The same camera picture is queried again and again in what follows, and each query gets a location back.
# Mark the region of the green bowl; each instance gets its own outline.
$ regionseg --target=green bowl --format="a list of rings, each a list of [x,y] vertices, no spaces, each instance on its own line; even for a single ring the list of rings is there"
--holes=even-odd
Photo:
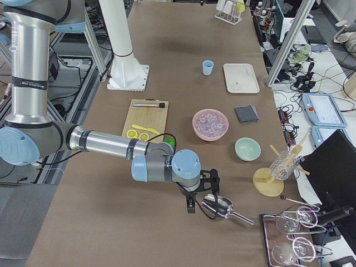
[[[261,155],[261,147],[255,140],[243,137],[236,141],[235,152],[240,159],[252,161]]]

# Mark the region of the small ladle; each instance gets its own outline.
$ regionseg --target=small ladle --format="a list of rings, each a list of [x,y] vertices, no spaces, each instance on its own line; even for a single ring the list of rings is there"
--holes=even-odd
[[[250,225],[255,224],[254,221],[252,221],[251,219],[248,219],[245,216],[234,212],[233,203],[230,199],[227,199],[226,197],[218,196],[216,203],[214,196],[212,194],[207,194],[206,196],[204,196],[202,206],[212,214],[216,214],[216,216],[220,219],[228,219],[231,216],[234,216]]]

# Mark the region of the wooden cutting board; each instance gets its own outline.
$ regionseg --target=wooden cutting board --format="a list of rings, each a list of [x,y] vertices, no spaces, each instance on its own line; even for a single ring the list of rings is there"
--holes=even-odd
[[[132,103],[164,103],[164,108],[159,107],[133,107]],[[132,99],[130,103],[130,108],[128,110],[125,125],[122,130],[121,136],[126,137],[126,133],[132,128],[133,124],[143,126],[145,128],[153,128],[157,130],[160,134],[165,132],[166,128],[166,119],[168,112],[168,101],[161,100],[143,100],[143,99]],[[147,132],[150,135],[150,138],[156,136],[157,134],[134,129],[138,134],[142,132]],[[153,139],[152,142],[159,143],[163,142],[164,137],[159,136],[156,139]]]

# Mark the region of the wine glass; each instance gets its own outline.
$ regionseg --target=wine glass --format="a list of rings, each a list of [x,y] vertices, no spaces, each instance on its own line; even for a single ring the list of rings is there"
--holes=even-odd
[[[277,229],[282,233],[296,233],[300,223],[295,214],[283,212],[276,222]]]
[[[276,226],[279,231],[287,234],[313,234],[322,233],[326,229],[322,226],[321,230],[313,232],[299,232],[300,227],[313,228],[318,225],[318,216],[316,212],[307,206],[301,206],[296,211],[283,211],[276,221]]]
[[[306,238],[295,238],[292,244],[279,243],[272,248],[272,258],[281,266],[302,266],[299,260],[311,262],[315,259],[314,245]]]

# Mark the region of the brown table surface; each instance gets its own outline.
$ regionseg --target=brown table surface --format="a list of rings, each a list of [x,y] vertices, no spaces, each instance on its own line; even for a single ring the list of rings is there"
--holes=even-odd
[[[259,194],[252,176],[275,159],[270,144],[280,151],[286,145],[273,93],[263,85],[267,72],[249,12],[236,26],[215,13],[212,4],[135,3],[128,22],[136,58],[150,65],[145,92],[109,91],[103,83],[85,128],[120,135],[132,98],[169,101],[166,132],[176,135],[178,149],[195,151],[203,169],[217,169],[220,195],[256,224],[210,221],[198,209],[187,214],[177,185],[136,182],[130,161],[82,153],[68,163],[27,266],[267,266],[260,214],[279,213],[290,203]],[[206,59],[215,63],[209,77],[201,73]],[[224,63],[252,64],[261,91],[228,93]],[[256,106],[260,122],[238,122],[234,107],[248,104]],[[229,119],[218,141],[194,134],[192,117],[203,108]],[[261,145],[253,162],[235,155],[234,143],[244,136]],[[299,198],[295,181],[287,180],[284,194]]]

